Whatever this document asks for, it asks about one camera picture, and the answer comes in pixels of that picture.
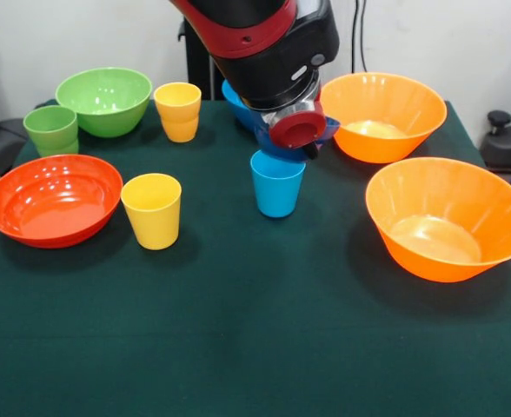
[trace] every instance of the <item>cup rim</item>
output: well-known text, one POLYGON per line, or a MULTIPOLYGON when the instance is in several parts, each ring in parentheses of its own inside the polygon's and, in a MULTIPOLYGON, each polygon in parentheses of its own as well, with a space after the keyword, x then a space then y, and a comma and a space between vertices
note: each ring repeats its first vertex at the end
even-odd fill
POLYGON ((26 130, 28 130, 29 132, 32 132, 32 133, 39 133, 39 134, 42 134, 42 133, 57 133, 57 132, 60 132, 62 130, 67 129, 69 126, 73 125, 76 122, 77 122, 77 113, 73 109, 69 109, 68 107, 64 107, 64 106, 57 105, 57 104, 51 104, 49 106, 43 106, 43 107, 40 107, 38 109, 33 109, 23 119, 23 126, 25 127, 26 130), (30 128, 28 126, 28 123, 27 123, 28 117, 30 117, 31 115, 35 115, 36 113, 41 113, 42 111, 44 111, 46 109, 53 109, 53 108, 64 109, 64 110, 67 110, 67 111, 71 112, 72 115, 73 115, 72 121, 70 123, 68 123, 68 124, 65 124, 61 128, 54 129, 54 130, 37 130, 37 129, 32 129, 32 128, 30 128))
POLYGON ((195 102, 197 102, 198 100, 200 100, 201 98, 202 98, 202 91, 200 90, 200 88, 197 85, 195 85, 193 83, 182 82, 182 81, 174 82, 174 83, 166 83, 166 84, 160 85, 153 92, 153 99, 156 101, 156 103, 162 104, 163 106, 170 106, 170 107, 174 107, 174 108, 181 108, 181 107, 190 106, 190 105, 194 104, 195 102), (194 100, 191 100, 191 101, 187 102, 187 103, 177 104, 177 105, 167 104, 167 103, 162 102, 161 100, 157 100, 157 92, 160 89, 164 89, 164 88, 167 88, 167 87, 172 86, 172 85, 188 85, 188 86, 194 87, 194 89, 196 90, 196 93, 197 93, 196 94, 196 98, 194 100))
POLYGON ((288 161, 286 159, 282 159, 282 158, 277 158, 277 157, 274 157, 274 156, 271 156, 269 155, 267 152, 264 152, 263 150, 258 150, 257 152, 255 152, 251 158, 249 158, 249 166, 252 168, 252 171, 256 172, 259 176, 263 177, 263 178, 267 178, 268 180, 276 180, 276 181, 285 181, 285 180, 291 180, 292 178, 296 178, 297 176, 299 176, 300 174, 302 174, 304 172, 304 170, 306 169, 306 163, 305 162, 297 162, 297 161, 288 161), (256 169, 254 167, 254 158, 260 154, 264 154, 265 156, 269 157, 269 158, 272 158, 272 159, 276 159, 276 160, 279 160, 279 161, 284 161, 286 163, 290 163, 290 164, 293 164, 293 165, 298 165, 299 166, 299 170, 296 171, 295 174, 293 175, 290 175, 290 176, 282 176, 282 177, 276 177, 276 176, 269 176, 269 175, 265 175, 263 174, 259 169, 256 169))
POLYGON ((160 211, 160 210, 164 210, 164 209, 167 209, 169 208, 170 206, 172 206, 173 204, 175 204, 179 199, 180 197, 182 196, 183 194, 183 186, 181 185, 181 183, 172 175, 169 175, 169 174, 163 174, 163 173, 158 173, 158 172, 150 172, 148 174, 141 174, 141 175, 137 175, 131 179, 129 179, 124 185, 123 185, 123 188, 121 189, 120 191, 120 199, 121 201, 123 202, 123 205, 124 207, 128 207, 130 209, 133 209, 134 211, 139 211, 141 213, 155 213, 156 211, 160 211), (134 182, 135 180, 139 179, 139 178, 144 178, 146 176, 163 176, 163 177, 166 177, 166 178, 170 178, 172 181, 174 181, 176 183, 176 185, 178 185, 178 193, 177 193, 177 196, 172 200, 172 202, 169 202, 168 204, 164 205, 164 206, 161 206, 161 207, 158 207, 158 208, 151 208, 151 209, 146 209, 146 208, 137 208, 135 207, 134 205, 132 204, 128 204, 124 198, 124 190, 130 186, 130 184, 132 182, 134 182))

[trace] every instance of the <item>green cup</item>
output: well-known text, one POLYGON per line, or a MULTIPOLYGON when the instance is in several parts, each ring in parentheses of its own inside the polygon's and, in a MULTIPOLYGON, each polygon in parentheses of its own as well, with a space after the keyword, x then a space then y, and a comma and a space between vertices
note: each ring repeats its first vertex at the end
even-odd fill
POLYGON ((40 156, 78 153, 76 112, 62 106, 35 109, 23 119, 40 156))

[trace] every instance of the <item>plastic cup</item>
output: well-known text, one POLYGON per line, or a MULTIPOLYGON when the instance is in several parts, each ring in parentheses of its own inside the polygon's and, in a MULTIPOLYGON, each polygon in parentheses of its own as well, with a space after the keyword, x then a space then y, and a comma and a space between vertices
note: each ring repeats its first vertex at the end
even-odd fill
POLYGON ((302 185, 304 162, 286 161, 258 150, 250 160, 255 198, 268 217, 285 217, 296 207, 302 185))
POLYGON ((23 126, 40 156, 78 153, 78 121, 74 110, 62 106, 41 107, 23 119, 23 126))
POLYGON ((128 181, 121 200, 136 235, 146 249, 165 249, 178 239, 180 182, 170 175, 145 174, 128 181))
POLYGON ((167 137, 179 143, 194 139, 202 91, 190 83, 169 83, 156 89, 154 98, 167 137))

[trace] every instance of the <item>table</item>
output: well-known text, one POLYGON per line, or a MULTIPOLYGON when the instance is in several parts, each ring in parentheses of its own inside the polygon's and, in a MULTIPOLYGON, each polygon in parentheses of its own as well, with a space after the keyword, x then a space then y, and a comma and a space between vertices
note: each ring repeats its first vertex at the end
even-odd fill
MULTIPOLYGON (((480 164, 448 107, 412 156, 480 164)), ((511 262, 451 285, 402 270, 365 209, 377 166, 327 145, 270 220, 226 103, 187 144, 153 103, 131 134, 80 140, 124 181, 178 178, 181 234, 142 249, 121 206, 73 248, 0 235, 0 416, 511 415, 511 262)))

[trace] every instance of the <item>bowl rim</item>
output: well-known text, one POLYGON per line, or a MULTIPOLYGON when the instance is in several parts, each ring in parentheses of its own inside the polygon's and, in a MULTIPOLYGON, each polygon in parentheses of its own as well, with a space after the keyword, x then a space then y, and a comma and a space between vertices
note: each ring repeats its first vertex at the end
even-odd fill
POLYGON ((53 240, 57 240, 57 239, 62 239, 62 238, 67 238, 67 237, 70 237, 70 236, 73 236, 73 235, 80 234, 84 230, 89 229, 89 228, 95 226, 96 224, 98 224, 99 222, 101 222, 107 215, 110 215, 110 214, 114 213, 114 211, 118 207, 118 203, 120 202, 120 190, 123 189, 123 177, 121 176, 120 172, 118 171, 118 169, 116 169, 116 167, 114 165, 112 165, 111 163, 105 161, 104 159, 97 158, 95 156, 82 155, 82 154, 61 154, 61 155, 45 156, 43 158, 37 158, 37 159, 31 160, 31 161, 28 161, 26 163, 23 163, 22 165, 18 165, 17 167, 15 167, 11 171, 9 171, 7 174, 3 175, 0 178, 0 188, 3 186, 3 183, 5 181, 8 181, 22 167, 33 165, 33 164, 39 163, 40 161, 45 161, 45 160, 51 160, 52 161, 52 160, 55 160, 55 159, 62 159, 62 158, 65 158, 65 157, 69 157, 71 159, 90 160, 90 161, 93 161, 95 163, 100 163, 101 165, 105 165, 107 168, 109 168, 110 170, 112 170, 113 172, 115 172, 117 174, 118 179, 119 179, 119 184, 120 184, 119 187, 120 187, 120 189, 116 192, 115 201, 113 202, 113 204, 111 204, 110 208, 105 211, 103 217, 101 219, 98 219, 98 220, 92 222, 88 226, 78 230, 77 232, 73 232, 73 233, 68 234, 68 235, 59 235, 59 236, 41 237, 41 238, 38 238, 38 237, 28 237, 28 236, 25 236, 25 235, 17 235, 15 233, 12 233, 10 231, 5 230, 4 228, 0 228, 0 233, 2 233, 3 235, 6 235, 6 236, 8 236, 8 237, 10 237, 12 239, 18 240, 18 241, 49 242, 49 241, 53 241, 53 240))
POLYGON ((480 167, 478 165, 474 165, 473 163, 470 163, 470 162, 464 162, 464 161, 461 161, 461 160, 458 160, 458 159, 443 158, 443 157, 439 157, 439 156, 418 156, 418 157, 414 157, 414 158, 402 159, 400 161, 390 163, 389 165, 379 169, 371 177, 371 179, 369 180, 368 185, 366 187, 366 196, 365 196, 366 209, 368 210, 368 214, 371 217, 371 220, 373 221, 375 226, 381 231, 381 233, 383 233, 385 236, 387 236, 393 242, 395 242, 398 245, 402 246, 406 250, 410 250, 413 253, 421 256, 422 258, 426 258, 426 259, 429 259, 431 261, 436 261, 436 262, 444 263, 445 265, 454 265, 454 266, 462 266, 462 267, 492 267, 494 265, 498 265, 498 264, 503 263, 505 261, 510 261, 511 260, 511 255, 502 257, 501 259, 498 259, 498 260, 495 260, 495 261, 480 261, 480 262, 453 262, 453 261, 447 261, 447 260, 444 260, 444 259, 435 258, 433 256, 425 255, 425 254, 422 254, 420 252, 416 252, 416 251, 408 248, 406 245, 402 244, 401 242, 399 242, 397 239, 395 239, 391 235, 391 233, 388 230, 386 230, 377 221, 376 216, 374 216, 372 210, 370 209, 370 202, 369 202, 369 199, 370 199, 369 194, 370 194, 370 188, 371 188, 372 182, 379 181, 377 178, 379 177, 380 173, 382 173, 382 175, 385 175, 385 171, 388 171, 389 169, 394 169, 396 166, 401 165, 401 164, 405 164, 405 163, 415 163, 415 161, 448 162, 448 163, 453 163, 455 165, 461 165, 461 166, 470 167, 472 170, 474 170, 476 172, 479 172, 482 175, 490 176, 491 178, 494 179, 494 181, 498 181, 501 184, 504 184, 505 188, 508 189, 509 192, 511 192, 511 185, 508 182, 506 182, 505 180, 503 180, 499 176, 495 175, 494 173, 488 171, 487 169, 484 169, 484 168, 482 168, 482 167, 480 167))
POLYGON ((56 87, 55 99, 56 99, 56 102, 59 105, 61 105, 63 107, 66 107, 68 109, 74 110, 78 115, 84 115, 84 116, 113 116, 113 115, 119 115, 121 113, 124 113, 124 112, 126 112, 128 110, 134 109, 134 108, 142 105, 142 103, 144 103, 146 100, 149 100, 149 98, 151 97, 151 93, 152 92, 153 92, 153 83, 151 82, 151 80, 149 79, 148 76, 146 76, 145 74, 143 74, 140 71, 137 71, 135 69, 126 68, 126 67, 97 67, 97 68, 86 69, 84 71, 77 72, 76 74, 73 74, 73 75, 65 78, 61 83, 58 84, 58 87, 56 87), (140 76, 141 78, 146 80, 148 82, 148 84, 149 84, 149 92, 148 92, 148 94, 146 95, 146 97, 142 98, 142 100, 140 100, 140 102, 138 104, 134 104, 133 106, 129 106, 126 109, 119 109, 119 110, 113 111, 111 113, 105 113, 105 114, 101 114, 101 115, 99 115, 97 113, 78 111, 76 109, 73 109, 68 104, 64 104, 64 103, 61 102, 61 100, 59 98, 59 92, 60 92, 60 89, 64 86, 64 84, 66 84, 68 81, 70 81, 70 80, 72 80, 74 78, 77 78, 79 76, 83 76, 84 74, 87 74, 87 73, 90 73, 90 72, 99 72, 99 71, 104 71, 104 70, 123 70, 123 71, 127 71, 129 73, 135 74, 137 76, 140 76))
POLYGON ((422 136, 429 136, 433 132, 438 130, 438 128, 440 128, 447 121, 447 117, 448 117, 447 103, 445 102, 443 97, 437 91, 435 91, 434 89, 429 87, 427 84, 422 83, 421 81, 415 80, 414 78, 410 78, 409 76, 401 76, 399 74, 392 74, 392 73, 388 73, 388 72, 356 72, 354 74, 345 74, 343 76, 338 76, 337 78, 334 78, 331 81, 325 83, 325 85, 323 85, 323 87, 322 87, 322 97, 323 97, 323 93, 325 93, 325 91, 327 89, 331 89, 332 88, 331 85, 333 83, 338 82, 338 81, 340 81, 342 79, 346 79, 346 78, 360 78, 362 76, 386 76, 386 77, 390 77, 390 78, 399 78, 399 79, 411 82, 413 84, 418 84, 418 85, 422 86, 424 89, 426 89, 427 91, 429 91, 430 93, 432 93, 443 104, 443 116, 442 116, 441 120, 433 128, 427 129, 427 130, 423 130, 422 132, 416 133, 416 134, 413 134, 413 135, 406 135, 406 136, 404 136, 404 137, 402 137, 400 139, 386 139, 386 138, 380 137, 380 136, 362 135, 362 134, 359 134, 357 132, 349 131, 349 130, 345 129, 344 126, 342 126, 342 125, 341 125, 341 127, 339 129, 346 130, 346 131, 348 131, 351 134, 358 135, 358 136, 363 137, 363 138, 371 138, 371 139, 374 139, 374 140, 385 141, 385 142, 397 142, 397 141, 413 140, 413 139, 417 139, 417 138, 422 137, 422 136))

